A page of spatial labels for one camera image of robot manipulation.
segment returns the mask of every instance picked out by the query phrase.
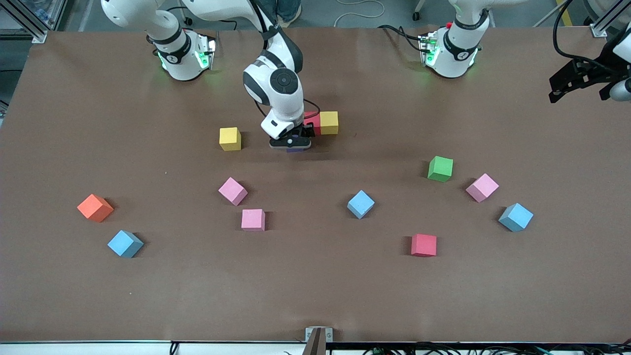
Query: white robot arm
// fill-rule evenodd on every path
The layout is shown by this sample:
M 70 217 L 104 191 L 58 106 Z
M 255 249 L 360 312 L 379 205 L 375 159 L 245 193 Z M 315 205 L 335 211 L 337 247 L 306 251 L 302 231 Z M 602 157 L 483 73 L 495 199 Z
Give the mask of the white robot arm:
M 473 65 L 478 46 L 490 22 L 493 6 L 512 6 L 527 0 L 449 0 L 456 9 L 456 20 L 420 39 L 423 65 L 446 78 L 462 76 Z
M 195 79 L 209 68 L 212 49 L 208 38 L 183 30 L 169 12 L 157 10 L 164 0 L 101 0 L 105 14 L 118 26 L 143 29 L 156 45 L 163 68 L 177 80 Z M 302 84 L 297 73 L 303 57 L 298 46 L 282 31 L 275 16 L 267 14 L 258 0 L 185 1 L 197 17 L 218 21 L 248 19 L 259 30 L 263 50 L 244 71 L 248 94 L 271 109 L 261 123 L 272 138 L 273 148 L 309 148 L 312 126 L 304 126 Z
M 627 25 L 627 31 L 612 51 L 627 62 L 628 71 L 627 79 L 615 83 L 609 91 L 609 96 L 614 101 L 631 101 L 631 78 L 628 78 L 631 74 L 631 23 Z

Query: green cube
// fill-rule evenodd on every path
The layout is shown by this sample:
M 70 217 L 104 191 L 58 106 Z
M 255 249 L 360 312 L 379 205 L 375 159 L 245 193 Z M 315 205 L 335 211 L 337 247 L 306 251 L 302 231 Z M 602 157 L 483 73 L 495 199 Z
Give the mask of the green cube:
M 451 178 L 453 168 L 453 159 L 435 156 L 430 162 L 430 169 L 427 172 L 427 178 L 429 180 L 436 180 L 444 183 Z

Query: floor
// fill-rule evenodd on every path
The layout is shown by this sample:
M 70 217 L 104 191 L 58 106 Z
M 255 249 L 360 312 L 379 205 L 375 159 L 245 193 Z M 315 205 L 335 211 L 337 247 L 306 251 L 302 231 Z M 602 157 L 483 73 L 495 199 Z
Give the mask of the floor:
M 447 0 L 427 0 L 421 10 L 420 21 L 412 20 L 412 12 L 416 5 L 414 0 L 381 0 L 385 7 L 384 14 L 379 18 L 362 18 L 359 16 L 345 16 L 340 19 L 338 26 L 352 27 L 378 27 L 379 25 L 393 25 L 405 28 L 420 27 L 426 24 L 443 24 L 452 21 L 454 8 Z M 180 6 L 178 0 L 166 0 L 162 9 L 172 6 Z M 530 27 L 540 18 L 544 17 L 556 6 L 555 0 L 529 0 L 526 3 L 510 8 L 493 9 L 493 19 L 497 27 Z M 339 15 L 347 12 L 356 12 L 366 15 L 378 15 L 381 5 L 377 3 L 362 3 L 358 5 L 342 5 L 336 0 L 303 0 L 302 15 L 293 24 L 294 27 L 330 27 Z M 109 21 L 102 9 L 99 0 L 75 0 L 73 6 L 67 10 L 69 16 L 64 27 L 67 31 L 125 31 Z M 582 24 L 586 12 L 580 1 L 575 1 L 570 7 L 572 23 Z M 192 16 L 188 11 L 174 10 L 179 18 L 190 16 L 193 18 L 193 27 L 208 28 L 213 30 L 231 30 L 232 24 L 207 22 Z M 247 21 L 237 19 L 241 30 L 252 30 L 254 27 Z M 543 25 L 552 26 L 553 19 L 549 19 Z M 15 26 L 11 18 L 0 10 L 0 28 Z M 28 56 L 31 43 L 27 41 L 0 40 L 0 100 L 9 102 L 18 83 L 18 72 L 1 72 L 6 69 L 22 69 Z

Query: cube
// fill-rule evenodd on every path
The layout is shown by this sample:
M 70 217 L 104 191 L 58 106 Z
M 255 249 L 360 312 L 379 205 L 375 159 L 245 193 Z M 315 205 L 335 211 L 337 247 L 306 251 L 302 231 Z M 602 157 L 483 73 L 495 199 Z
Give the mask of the cube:
M 532 212 L 516 203 L 506 208 L 499 222 L 513 232 L 520 232 L 526 229 L 533 216 Z
M 103 220 L 114 211 L 114 208 L 110 206 L 104 198 L 94 194 L 83 200 L 83 202 L 77 206 L 77 209 L 85 218 L 93 220 L 94 222 L 103 222 Z
M 467 188 L 467 192 L 477 202 L 486 200 L 491 194 L 500 187 L 489 175 L 482 175 L 471 186 Z
M 235 206 L 241 203 L 247 195 L 245 187 L 241 186 L 241 184 L 232 177 L 228 178 L 221 188 L 219 188 L 219 193 L 221 193 L 223 197 L 227 198 L 228 201 Z
M 320 124 L 320 114 L 317 112 L 305 112 L 305 117 L 309 117 L 311 115 L 314 115 L 314 117 L 311 118 L 305 118 L 304 120 L 304 124 L 309 124 L 309 123 L 313 123 L 314 124 L 314 131 L 315 131 L 315 135 L 319 136 L 322 134 L 322 131 L 320 130 L 321 124 Z
M 436 256 L 436 236 L 417 234 L 412 237 L 412 255 Z
M 337 135 L 339 131 L 338 112 L 320 112 L 320 134 Z
M 357 218 L 362 219 L 374 205 L 375 202 L 363 190 L 360 190 L 348 202 L 347 207 Z
M 127 231 L 118 232 L 107 246 L 110 247 L 114 253 L 123 258 L 132 258 L 144 243 L 138 239 L 133 233 Z
M 427 178 L 429 180 L 436 180 L 445 182 L 451 178 L 451 174 L 454 168 L 453 159 L 439 157 L 438 155 L 430 162 L 430 168 L 427 172 Z
M 224 151 L 241 150 L 241 132 L 236 127 L 219 129 L 219 145 Z
M 248 232 L 264 232 L 265 212 L 263 210 L 243 210 L 241 228 Z

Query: yellow cube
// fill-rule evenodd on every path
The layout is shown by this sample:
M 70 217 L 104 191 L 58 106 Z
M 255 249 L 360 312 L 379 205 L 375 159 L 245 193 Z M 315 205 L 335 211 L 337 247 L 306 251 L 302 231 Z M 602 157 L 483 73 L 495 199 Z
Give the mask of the yellow cube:
M 226 152 L 229 150 L 241 150 L 241 132 L 236 127 L 219 129 L 219 145 Z
M 320 134 L 337 135 L 339 130 L 338 112 L 320 112 Z

